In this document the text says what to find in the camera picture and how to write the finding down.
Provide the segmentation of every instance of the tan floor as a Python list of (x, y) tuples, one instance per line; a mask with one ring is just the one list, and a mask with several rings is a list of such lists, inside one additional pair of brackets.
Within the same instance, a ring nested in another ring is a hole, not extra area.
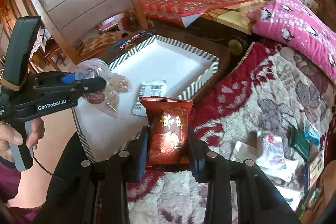
[[(71, 62), (66, 67), (61, 65), (62, 71), (75, 72), (76, 66)], [(53, 71), (47, 67), (44, 71)], [(50, 172), (54, 172), (58, 160), (76, 132), (71, 109), (63, 110), (43, 117), (45, 135), (39, 141), (35, 157)], [(35, 162), (31, 169), (22, 172), (18, 195), (8, 202), (11, 207), (34, 208), (45, 202), (51, 176), (41, 169)]]

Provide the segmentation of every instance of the white packet with barcode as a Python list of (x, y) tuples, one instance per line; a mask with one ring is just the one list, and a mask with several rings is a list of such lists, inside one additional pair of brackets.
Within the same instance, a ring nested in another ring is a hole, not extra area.
[(140, 97), (163, 97), (166, 93), (166, 90), (167, 82), (165, 80), (156, 80), (147, 83), (143, 82), (136, 98), (136, 103), (132, 113), (139, 116), (146, 116), (146, 109), (140, 103)]

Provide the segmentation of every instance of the pink pillow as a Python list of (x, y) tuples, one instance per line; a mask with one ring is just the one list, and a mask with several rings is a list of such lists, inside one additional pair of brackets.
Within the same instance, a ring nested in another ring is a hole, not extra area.
[(266, 0), (248, 17), (254, 33), (297, 49), (336, 85), (336, 34), (300, 1)]

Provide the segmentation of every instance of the maroon sleeve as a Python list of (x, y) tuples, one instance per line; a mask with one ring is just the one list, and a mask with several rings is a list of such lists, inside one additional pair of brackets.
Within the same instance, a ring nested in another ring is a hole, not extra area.
[[(17, 195), (21, 173), (16, 170), (15, 164), (8, 162), (0, 157), (0, 198), (1, 201), (7, 203), (9, 199)], [(18, 224), (29, 224), (38, 213), (38, 208), (8, 208), (10, 214), (18, 222)]]

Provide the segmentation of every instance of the green snack packet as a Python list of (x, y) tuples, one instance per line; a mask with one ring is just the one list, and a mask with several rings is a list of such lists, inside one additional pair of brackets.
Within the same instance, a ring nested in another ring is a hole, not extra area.
[(310, 144), (306, 138), (296, 130), (294, 126), (291, 128), (291, 138), (289, 140), (289, 146), (294, 148), (296, 152), (304, 159), (305, 162), (309, 159)]

